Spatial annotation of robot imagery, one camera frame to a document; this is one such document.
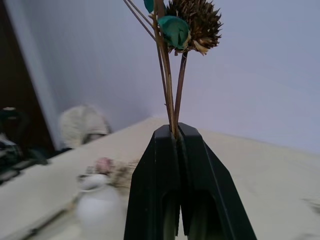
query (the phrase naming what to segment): teal flower petal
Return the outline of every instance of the teal flower petal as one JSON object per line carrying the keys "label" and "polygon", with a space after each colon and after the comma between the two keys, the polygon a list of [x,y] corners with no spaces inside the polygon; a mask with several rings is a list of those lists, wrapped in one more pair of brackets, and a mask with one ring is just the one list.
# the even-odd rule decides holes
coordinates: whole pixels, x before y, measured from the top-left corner
{"label": "teal flower petal", "polygon": [[143,0],[144,6],[148,10],[149,13],[154,11],[154,0]]}
{"label": "teal flower petal", "polygon": [[173,47],[184,49],[189,35],[188,24],[176,16],[164,16],[158,19],[164,39]]}

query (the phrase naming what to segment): small white vase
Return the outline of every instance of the small white vase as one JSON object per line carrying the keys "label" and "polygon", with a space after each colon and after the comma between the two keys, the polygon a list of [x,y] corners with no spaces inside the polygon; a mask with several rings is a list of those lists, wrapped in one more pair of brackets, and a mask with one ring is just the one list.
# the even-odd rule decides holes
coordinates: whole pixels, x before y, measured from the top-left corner
{"label": "small white vase", "polygon": [[95,174],[80,183],[76,215],[88,240],[123,240],[126,214],[116,189],[106,175]]}

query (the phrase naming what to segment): dried flower arrangement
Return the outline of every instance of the dried flower arrangement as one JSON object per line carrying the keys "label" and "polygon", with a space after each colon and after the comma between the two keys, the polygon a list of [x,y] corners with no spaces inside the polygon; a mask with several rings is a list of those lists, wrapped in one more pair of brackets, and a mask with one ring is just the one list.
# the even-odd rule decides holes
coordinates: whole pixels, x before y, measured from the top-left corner
{"label": "dried flower arrangement", "polygon": [[[215,10],[212,2],[206,0],[170,0],[168,6],[165,6],[164,0],[144,0],[144,6],[152,19],[151,23],[132,0],[123,1],[156,42],[169,125],[177,138],[188,52],[195,50],[206,55],[209,49],[219,44],[221,14],[219,9]],[[154,35],[137,13],[153,29]],[[174,51],[176,56],[182,54],[175,105],[169,60],[171,51]]]}

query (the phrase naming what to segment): white table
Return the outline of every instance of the white table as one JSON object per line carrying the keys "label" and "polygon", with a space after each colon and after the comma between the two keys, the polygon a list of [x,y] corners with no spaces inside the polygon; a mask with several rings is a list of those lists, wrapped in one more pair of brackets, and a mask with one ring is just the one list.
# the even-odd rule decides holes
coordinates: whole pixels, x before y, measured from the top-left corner
{"label": "white table", "polygon": [[[139,159],[154,130],[164,124],[164,119],[149,118],[55,157],[49,166],[27,169],[1,186],[0,240],[17,239],[69,203],[78,193],[76,176],[99,157]],[[320,239],[320,155],[199,132],[230,171],[259,240]]]}

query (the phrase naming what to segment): dark doorway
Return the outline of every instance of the dark doorway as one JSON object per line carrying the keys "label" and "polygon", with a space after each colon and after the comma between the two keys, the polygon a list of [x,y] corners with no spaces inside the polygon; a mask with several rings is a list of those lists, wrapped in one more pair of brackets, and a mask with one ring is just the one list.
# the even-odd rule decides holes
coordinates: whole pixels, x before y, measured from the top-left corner
{"label": "dark doorway", "polygon": [[[0,0],[0,109],[6,107],[16,108],[29,118],[16,144],[23,150],[37,146],[49,153],[54,151],[4,0]],[[18,124],[18,120],[6,122],[4,129],[8,138],[15,133]]]}

